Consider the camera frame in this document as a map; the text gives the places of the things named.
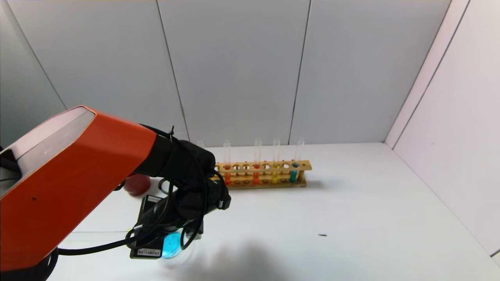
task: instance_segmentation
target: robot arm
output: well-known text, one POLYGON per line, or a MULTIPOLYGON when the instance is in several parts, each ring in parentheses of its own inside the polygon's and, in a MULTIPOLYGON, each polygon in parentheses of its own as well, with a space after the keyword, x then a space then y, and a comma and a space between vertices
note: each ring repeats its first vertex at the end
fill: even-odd
POLYGON ((185 248, 203 232, 203 216, 227 209, 231 202, 224 181, 211 180, 217 174, 212 153, 172 133, 84 106, 42 123, 4 149, 0 159, 2 175, 18 177, 0 181, 2 279, 19 272, 34 277, 31 280, 43 279, 46 274, 38 276, 37 271, 52 271, 57 254, 83 255, 122 245, 134 251, 179 229, 189 236, 185 248), (57 249, 130 174, 169 181, 168 197, 141 209, 137 224, 122 241, 57 249))

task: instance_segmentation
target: wooden test tube rack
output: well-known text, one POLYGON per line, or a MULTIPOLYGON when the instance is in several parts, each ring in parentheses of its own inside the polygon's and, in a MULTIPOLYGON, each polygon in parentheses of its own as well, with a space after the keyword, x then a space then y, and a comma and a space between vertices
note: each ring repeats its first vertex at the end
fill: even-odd
POLYGON ((260 168, 254 168, 254 162, 232 162, 230 169, 224 169, 225 163, 216 163, 215 168, 224 177, 225 174, 231 174, 231 184, 227 186, 230 190, 244 189, 274 189, 274 188, 296 188, 307 185, 304 171, 312 170, 313 167, 308 160, 298 162, 298 167, 293 167, 291 161, 278 162, 279 167, 273 168, 276 162, 260 162, 260 168), (292 171, 297 171, 295 182, 290 182, 292 171), (277 183, 272 183, 272 172, 277 172, 277 183), (254 173, 259 173, 259 184, 254 184, 254 173))

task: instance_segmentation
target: blue petri dish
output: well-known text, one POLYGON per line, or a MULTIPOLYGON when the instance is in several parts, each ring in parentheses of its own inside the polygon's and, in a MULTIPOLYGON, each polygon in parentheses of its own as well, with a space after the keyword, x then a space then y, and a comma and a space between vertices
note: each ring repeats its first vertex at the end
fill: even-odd
POLYGON ((181 252, 181 234, 172 232, 163 239, 162 259, 171 259, 181 252))

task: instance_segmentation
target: teal liquid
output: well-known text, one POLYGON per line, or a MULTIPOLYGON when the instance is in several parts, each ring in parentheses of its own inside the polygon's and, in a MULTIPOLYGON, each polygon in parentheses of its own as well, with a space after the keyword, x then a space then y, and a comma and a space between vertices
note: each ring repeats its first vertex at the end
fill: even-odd
MULTIPOLYGON (((299 167, 299 163, 293 163, 292 164, 293 167, 295 168, 298 168, 299 167)), ((290 172, 290 182, 291 183, 295 183, 297 181, 297 171, 296 170, 293 170, 290 172)))

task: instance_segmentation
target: white table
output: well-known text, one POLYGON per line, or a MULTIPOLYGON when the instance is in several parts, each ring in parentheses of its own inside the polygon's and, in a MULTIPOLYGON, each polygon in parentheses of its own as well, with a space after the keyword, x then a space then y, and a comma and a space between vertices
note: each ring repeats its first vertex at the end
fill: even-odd
MULTIPOLYGON (((294 149, 283 146, 280 158, 294 149)), ((222 159, 221 148, 209 150, 222 159)), ((231 153, 253 160, 252 147, 231 153)), ((61 256, 49 280, 500 280, 500 267, 385 144, 306 145, 302 158, 313 167, 307 187, 231 191, 230 208, 208 214, 203 238, 174 259, 129 259, 126 247, 61 256)), ((139 207, 113 192, 61 247, 122 239, 139 207)))

